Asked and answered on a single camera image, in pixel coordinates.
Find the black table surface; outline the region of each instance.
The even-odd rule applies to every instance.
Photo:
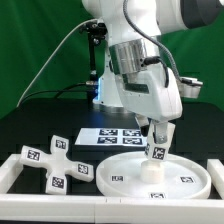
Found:
[[[224,112],[208,103],[184,103],[170,153],[196,161],[224,160]],[[133,114],[93,110],[86,100],[33,99],[0,120],[0,165],[27,145],[50,153],[53,135],[70,140],[68,158],[97,165],[111,155],[144,151],[139,147],[74,145],[81,128],[137,129]],[[46,170],[25,167],[9,193],[44,194]],[[69,195],[101,195],[95,180],[85,183],[67,177]]]

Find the green wall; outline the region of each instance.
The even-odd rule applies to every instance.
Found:
[[[0,1],[0,118],[16,104],[61,40],[91,17],[81,0]],[[196,76],[205,85],[198,101],[224,110],[224,13],[209,27],[165,35],[181,75]],[[97,67],[103,71],[103,49],[97,49]],[[49,64],[31,92],[62,89],[88,79],[86,34],[74,34]],[[69,93],[64,97],[81,97]]]

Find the cross-shaped block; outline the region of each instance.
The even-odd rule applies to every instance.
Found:
[[[28,146],[22,148],[20,163],[47,169],[46,193],[48,194],[66,194],[66,174],[87,182],[92,181],[94,178],[92,165],[67,159],[68,146],[68,139],[54,135],[51,140],[51,154],[46,154]]]

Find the white block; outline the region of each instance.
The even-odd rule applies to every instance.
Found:
[[[0,195],[0,220],[94,223],[97,197]]]
[[[23,165],[19,162],[20,155],[12,154],[0,167],[0,193],[4,194],[11,188],[19,174],[23,170]]]
[[[207,170],[212,178],[212,183],[222,199],[224,199],[224,166],[218,159],[209,159]]]
[[[107,198],[96,204],[95,223],[223,224],[222,200]]]

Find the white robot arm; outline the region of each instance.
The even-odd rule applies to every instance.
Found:
[[[154,163],[166,160],[175,127],[168,121],[182,114],[177,84],[184,80],[198,89],[201,83],[181,79],[175,66],[174,72],[166,67],[160,57],[157,36],[211,23],[224,1],[127,0],[125,4],[123,0],[82,1],[87,11],[101,18],[107,27],[113,73],[123,106],[136,113],[140,127],[147,126],[148,118],[151,119],[146,131],[146,156]],[[130,26],[127,16],[146,36]]]

